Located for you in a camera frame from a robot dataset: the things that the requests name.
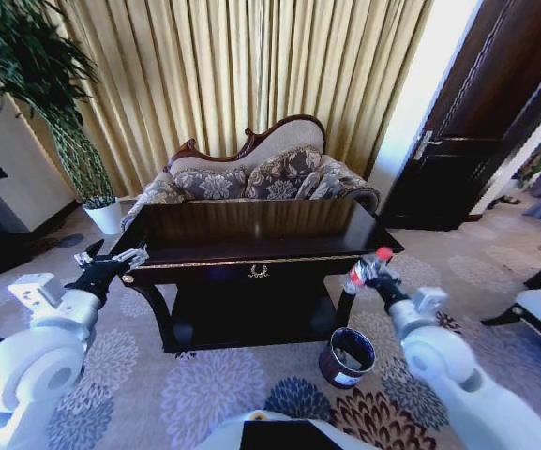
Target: curtain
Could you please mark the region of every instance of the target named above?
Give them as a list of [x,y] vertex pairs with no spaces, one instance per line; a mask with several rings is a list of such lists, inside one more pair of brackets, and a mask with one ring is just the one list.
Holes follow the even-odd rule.
[[[58,0],[96,62],[80,105],[117,195],[180,144],[236,153],[245,128],[316,115],[326,152],[366,174],[431,0]],[[53,17],[57,23],[59,17]]]

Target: door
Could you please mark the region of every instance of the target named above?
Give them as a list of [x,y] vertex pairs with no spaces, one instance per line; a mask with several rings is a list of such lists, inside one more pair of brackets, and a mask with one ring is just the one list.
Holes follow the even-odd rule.
[[541,0],[484,0],[383,210],[451,230],[541,121]]

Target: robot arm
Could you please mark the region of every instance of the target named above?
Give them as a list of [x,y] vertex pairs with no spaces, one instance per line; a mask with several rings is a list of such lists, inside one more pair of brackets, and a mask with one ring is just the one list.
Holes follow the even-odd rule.
[[67,291],[53,274],[25,275],[9,286],[33,317],[29,329],[0,343],[0,449],[48,447],[46,426],[81,377],[110,282],[147,259],[140,248],[96,256],[102,243],[76,255],[83,273]]
[[464,339],[438,326],[434,314],[446,294],[420,288],[411,298],[385,262],[390,250],[362,258],[346,278],[344,290],[378,291],[391,316],[411,373],[443,402],[449,422],[467,448],[541,448],[541,417],[520,397],[501,387],[480,367]]

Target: lower shelf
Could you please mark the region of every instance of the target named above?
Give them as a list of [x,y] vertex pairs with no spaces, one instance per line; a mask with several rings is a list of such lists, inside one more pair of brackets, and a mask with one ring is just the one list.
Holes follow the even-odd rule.
[[328,340],[335,307],[323,281],[180,284],[168,352]]

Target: wall baseboard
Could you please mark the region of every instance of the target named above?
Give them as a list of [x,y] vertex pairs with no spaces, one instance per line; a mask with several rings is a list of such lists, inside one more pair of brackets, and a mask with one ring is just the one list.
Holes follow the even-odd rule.
[[30,241],[35,241],[37,239],[40,239],[41,237],[46,236],[47,234],[52,232],[56,227],[58,227],[64,221],[64,219],[78,207],[79,207],[79,203],[76,200],[73,200],[72,202],[64,206],[62,209],[60,209],[53,216],[49,217],[47,220],[41,223],[33,231],[17,232],[17,233],[12,234],[12,236],[14,236],[15,239],[18,239],[23,242],[30,242]]
[[469,214],[464,222],[477,222],[483,217],[482,214]]

